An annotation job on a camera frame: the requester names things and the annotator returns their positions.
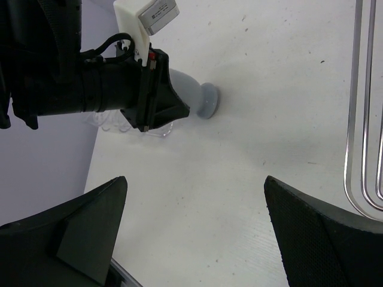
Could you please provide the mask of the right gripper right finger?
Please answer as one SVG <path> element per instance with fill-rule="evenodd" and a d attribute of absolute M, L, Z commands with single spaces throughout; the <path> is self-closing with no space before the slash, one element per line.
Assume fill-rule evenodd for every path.
<path fill-rule="evenodd" d="M 382 286 L 382 223 L 268 176 L 264 194 L 289 286 Z"/>

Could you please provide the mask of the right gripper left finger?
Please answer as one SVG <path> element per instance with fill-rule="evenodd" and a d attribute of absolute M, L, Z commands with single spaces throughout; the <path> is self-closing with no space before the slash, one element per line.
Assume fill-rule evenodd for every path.
<path fill-rule="evenodd" d="M 104 286 L 127 180 L 1 226 L 1 286 Z"/>

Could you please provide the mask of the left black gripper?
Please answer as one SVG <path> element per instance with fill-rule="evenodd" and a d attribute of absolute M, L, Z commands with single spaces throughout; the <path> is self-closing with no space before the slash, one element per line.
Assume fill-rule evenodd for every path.
<path fill-rule="evenodd" d="M 187 118 L 190 108 L 172 86 L 169 57 L 149 48 L 147 66 L 135 65 L 135 88 L 129 107 L 120 110 L 128 123 L 140 132 L 159 129 L 175 120 Z"/>

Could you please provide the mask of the white ceramic footed cup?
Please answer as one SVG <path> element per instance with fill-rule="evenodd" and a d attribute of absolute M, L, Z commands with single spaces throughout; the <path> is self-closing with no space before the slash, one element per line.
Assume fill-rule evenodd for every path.
<path fill-rule="evenodd" d="M 193 77 L 174 69 L 169 71 L 173 89 L 190 108 L 190 115 L 207 120 L 217 111 L 220 92 L 212 83 L 200 84 Z"/>

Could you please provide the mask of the clear faceted glass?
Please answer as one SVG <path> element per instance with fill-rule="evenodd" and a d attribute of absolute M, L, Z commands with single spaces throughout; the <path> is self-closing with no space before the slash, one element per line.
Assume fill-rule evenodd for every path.
<path fill-rule="evenodd" d="M 148 130 L 147 132 L 143 132 L 142 134 L 144 136 L 154 136 L 158 138 L 165 138 L 171 133 L 173 127 L 174 127 L 174 122 L 170 122 L 168 124 L 165 124 L 162 127 L 159 127 L 158 129 L 151 129 L 151 130 Z"/>

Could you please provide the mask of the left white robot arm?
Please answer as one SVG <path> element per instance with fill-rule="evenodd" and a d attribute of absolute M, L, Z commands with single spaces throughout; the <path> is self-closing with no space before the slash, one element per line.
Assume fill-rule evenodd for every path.
<path fill-rule="evenodd" d="M 81 50 L 81 1 L 1 2 L 1 128 L 9 111 L 31 129 L 48 115 L 119 110 L 141 132 L 188 117 L 169 57 L 153 49 L 126 1 L 115 1 L 119 31 Z"/>

